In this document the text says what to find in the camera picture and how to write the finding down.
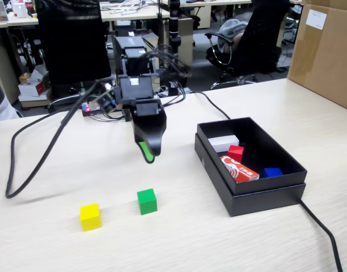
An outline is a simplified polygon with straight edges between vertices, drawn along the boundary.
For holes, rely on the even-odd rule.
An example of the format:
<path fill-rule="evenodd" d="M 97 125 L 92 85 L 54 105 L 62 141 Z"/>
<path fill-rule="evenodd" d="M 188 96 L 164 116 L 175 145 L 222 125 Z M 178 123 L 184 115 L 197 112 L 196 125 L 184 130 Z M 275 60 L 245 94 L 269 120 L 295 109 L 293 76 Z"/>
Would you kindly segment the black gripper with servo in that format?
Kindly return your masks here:
<path fill-rule="evenodd" d="M 125 117 L 132 117 L 134 140 L 146 163 L 152 164 L 161 154 L 162 137 L 167 127 L 167 116 L 157 98 L 115 97 L 115 106 Z"/>

